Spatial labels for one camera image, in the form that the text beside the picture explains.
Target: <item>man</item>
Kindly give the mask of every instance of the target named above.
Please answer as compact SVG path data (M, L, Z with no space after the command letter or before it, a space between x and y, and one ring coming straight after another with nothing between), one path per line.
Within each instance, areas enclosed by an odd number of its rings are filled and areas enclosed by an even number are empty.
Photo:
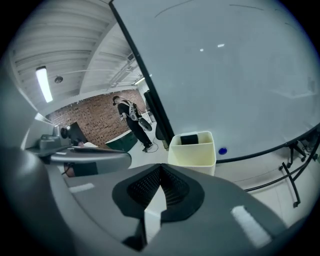
M142 151L147 152L151 148L152 142L150 141L148 135L145 133L144 129L139 125L139 122L133 121L130 118L129 106L128 106L129 102L127 100L120 99L119 96L114 96L113 102L117 104L120 115L123 117L124 120L126 120L126 123L131 129L131 131L133 132L133 134L136 136L136 138L139 141L143 143L144 149Z

